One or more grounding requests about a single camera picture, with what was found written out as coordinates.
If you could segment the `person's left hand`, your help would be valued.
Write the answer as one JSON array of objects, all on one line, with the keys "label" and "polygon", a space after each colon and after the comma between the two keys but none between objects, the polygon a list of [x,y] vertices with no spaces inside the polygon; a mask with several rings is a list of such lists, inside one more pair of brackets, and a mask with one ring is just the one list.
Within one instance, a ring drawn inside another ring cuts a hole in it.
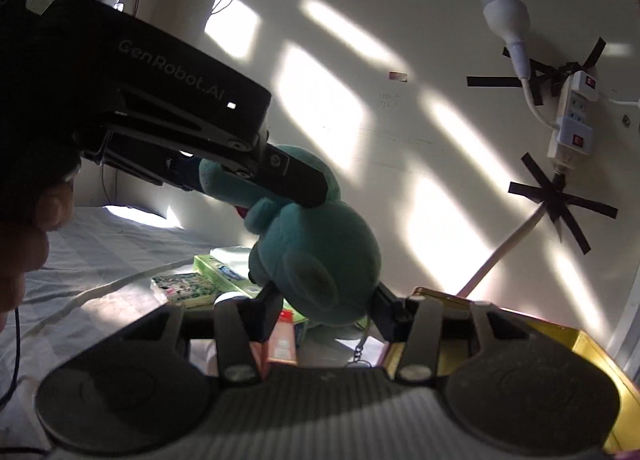
[{"label": "person's left hand", "polygon": [[38,201],[30,225],[16,235],[1,238],[1,330],[6,328],[9,312],[23,301],[25,275],[47,261],[48,233],[72,218],[73,193],[71,180],[47,190]]}]

